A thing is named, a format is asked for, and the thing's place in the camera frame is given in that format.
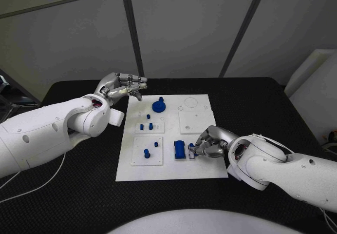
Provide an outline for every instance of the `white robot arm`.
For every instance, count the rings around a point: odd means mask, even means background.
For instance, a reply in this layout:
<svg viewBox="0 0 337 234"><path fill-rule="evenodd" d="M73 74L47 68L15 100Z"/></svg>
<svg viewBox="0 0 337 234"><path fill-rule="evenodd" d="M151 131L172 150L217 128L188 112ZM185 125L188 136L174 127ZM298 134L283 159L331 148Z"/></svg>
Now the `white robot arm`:
<svg viewBox="0 0 337 234"><path fill-rule="evenodd" d="M80 141L96 137L109 124L119 126L123 113L110 109L119 98L132 95L146 79L110 73L95 93L28 111L0 124L0 178L48 162Z"/></svg>
<svg viewBox="0 0 337 234"><path fill-rule="evenodd" d="M254 134L239 137L208 126L190 151L208 157L220 157L227 151L227 172L237 180L259 190L272 182L296 200L337 212L337 162L290 150L285 155L266 140L285 147Z"/></svg>

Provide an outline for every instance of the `black fabric surface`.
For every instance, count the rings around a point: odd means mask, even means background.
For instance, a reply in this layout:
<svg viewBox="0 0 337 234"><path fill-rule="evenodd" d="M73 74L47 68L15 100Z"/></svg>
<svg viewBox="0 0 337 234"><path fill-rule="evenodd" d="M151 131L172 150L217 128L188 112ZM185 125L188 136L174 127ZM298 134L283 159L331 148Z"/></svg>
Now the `black fabric surface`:
<svg viewBox="0 0 337 234"><path fill-rule="evenodd" d="M56 83L43 105L92 93L97 80ZM143 95L207 94L217 126L239 136L262 134L295 152L324 157L311 131L270 78L149 79ZM115 109L126 112L128 97ZM123 124L107 126L67 152L50 183L31 194L0 204L1 233L105 233L148 214L188 208L234 211L285 226L321 213L270 184L253 189L227 179L115 182ZM0 191L0 200L38 187L61 157L21 172ZM0 180L2 184L10 176Z"/></svg>

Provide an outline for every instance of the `blue shape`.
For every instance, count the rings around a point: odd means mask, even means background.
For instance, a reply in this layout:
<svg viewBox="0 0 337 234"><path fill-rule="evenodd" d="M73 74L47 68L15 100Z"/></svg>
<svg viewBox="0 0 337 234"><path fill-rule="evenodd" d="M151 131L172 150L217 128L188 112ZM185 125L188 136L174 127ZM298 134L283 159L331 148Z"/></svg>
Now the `blue shape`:
<svg viewBox="0 0 337 234"><path fill-rule="evenodd" d="M164 99L159 97L159 100L152 103L152 111L159 113L165 110L167 106L164 104Z"/></svg>
<svg viewBox="0 0 337 234"><path fill-rule="evenodd" d="M192 143L188 144L190 148L194 147ZM197 154L194 154L194 157L197 156Z"/></svg>
<svg viewBox="0 0 337 234"><path fill-rule="evenodd" d="M175 148L174 158L175 159L185 158L185 155L184 155L184 142L181 140L177 140L174 142L174 148Z"/></svg>
<svg viewBox="0 0 337 234"><path fill-rule="evenodd" d="M143 157L145 157L145 158L149 158L149 155L151 155L151 154L149 154L149 152L148 152L148 149L143 149Z"/></svg>

